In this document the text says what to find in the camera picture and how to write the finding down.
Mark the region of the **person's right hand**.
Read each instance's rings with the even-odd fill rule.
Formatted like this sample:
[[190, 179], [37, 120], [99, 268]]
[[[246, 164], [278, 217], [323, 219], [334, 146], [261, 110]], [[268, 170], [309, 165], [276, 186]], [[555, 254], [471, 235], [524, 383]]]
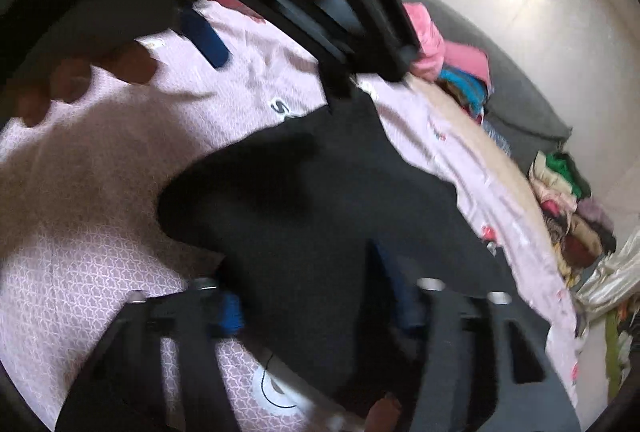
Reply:
[[393, 432], [400, 418], [402, 407], [397, 397], [388, 392], [369, 410], [364, 422], [364, 432]]

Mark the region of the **person's left hand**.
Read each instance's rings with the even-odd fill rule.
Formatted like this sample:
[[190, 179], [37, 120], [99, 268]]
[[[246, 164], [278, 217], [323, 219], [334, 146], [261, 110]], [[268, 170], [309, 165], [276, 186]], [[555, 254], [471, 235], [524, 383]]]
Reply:
[[10, 81], [3, 93], [2, 109], [29, 128], [38, 126], [47, 117], [53, 102], [72, 104], [89, 91], [93, 67], [107, 71], [122, 82], [147, 85], [158, 70], [158, 61], [138, 41], [95, 58], [66, 58], [44, 78]]

